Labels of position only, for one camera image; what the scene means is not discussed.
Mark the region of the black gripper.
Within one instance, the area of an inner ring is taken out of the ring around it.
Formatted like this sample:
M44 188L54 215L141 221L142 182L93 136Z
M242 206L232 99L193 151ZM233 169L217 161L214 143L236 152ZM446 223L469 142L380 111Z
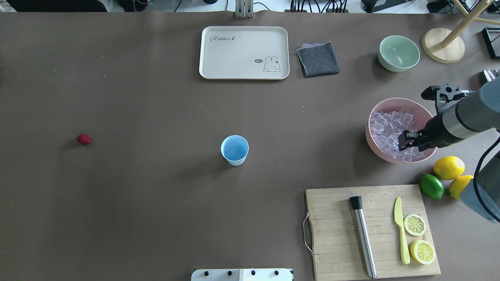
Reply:
M462 124L456 109L457 104L472 93L450 84L427 87L420 96L424 100L435 101L436 116L429 119L421 130L403 131L398 137L398 150L414 146L419 151L444 148L471 137L475 132Z

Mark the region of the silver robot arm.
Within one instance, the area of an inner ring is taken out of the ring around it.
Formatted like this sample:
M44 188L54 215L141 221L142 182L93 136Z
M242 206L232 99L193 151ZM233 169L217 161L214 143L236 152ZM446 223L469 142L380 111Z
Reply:
M444 148L484 132L500 128L500 81L495 78L477 91L465 91L449 84L430 86L421 97L435 101L436 116L422 130L404 130L398 149L413 146L419 151ZM495 141L480 157L473 181L461 193L461 201L490 222L499 222L499 154L486 164L486 156L499 145Z

